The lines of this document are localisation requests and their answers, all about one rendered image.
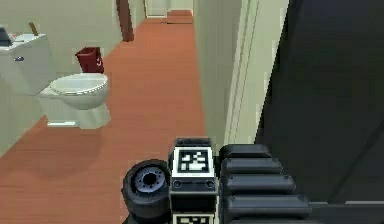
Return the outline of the black room door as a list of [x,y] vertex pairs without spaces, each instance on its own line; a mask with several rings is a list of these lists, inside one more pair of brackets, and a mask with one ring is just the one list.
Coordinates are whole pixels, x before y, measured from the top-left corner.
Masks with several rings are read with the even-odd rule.
[[290,0],[257,140],[313,201],[384,201],[384,0]]

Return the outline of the dark red waste bin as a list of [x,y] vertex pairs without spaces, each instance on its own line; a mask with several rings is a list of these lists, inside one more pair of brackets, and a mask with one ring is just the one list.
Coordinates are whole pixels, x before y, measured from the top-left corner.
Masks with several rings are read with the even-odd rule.
[[104,66],[99,47],[84,47],[75,56],[84,73],[103,73]]

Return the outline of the white toilet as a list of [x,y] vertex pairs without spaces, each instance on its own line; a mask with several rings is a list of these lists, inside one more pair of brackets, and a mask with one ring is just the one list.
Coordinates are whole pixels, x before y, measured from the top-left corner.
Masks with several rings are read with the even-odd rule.
[[37,98],[49,127],[98,129],[110,120],[108,77],[56,73],[48,36],[21,34],[0,46],[0,77],[13,92]]

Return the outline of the dark brown room door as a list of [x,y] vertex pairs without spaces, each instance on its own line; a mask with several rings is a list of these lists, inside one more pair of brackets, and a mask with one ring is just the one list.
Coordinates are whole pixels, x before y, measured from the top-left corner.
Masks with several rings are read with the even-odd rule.
[[134,33],[128,0],[116,0],[116,8],[123,41],[133,41]]

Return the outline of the dark blue grey object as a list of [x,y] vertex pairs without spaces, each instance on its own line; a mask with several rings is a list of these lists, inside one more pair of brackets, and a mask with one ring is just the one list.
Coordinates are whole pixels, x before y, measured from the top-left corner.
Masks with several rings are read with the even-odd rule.
[[6,29],[3,26],[0,26],[0,47],[9,47],[12,45],[12,40],[10,39]]

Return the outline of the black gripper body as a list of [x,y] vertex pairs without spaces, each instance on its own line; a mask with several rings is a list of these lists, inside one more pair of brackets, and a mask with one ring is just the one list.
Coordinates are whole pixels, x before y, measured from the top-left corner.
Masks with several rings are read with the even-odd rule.
[[125,175],[121,193],[129,211],[127,224],[166,224],[171,220],[170,172],[164,160],[135,164]]

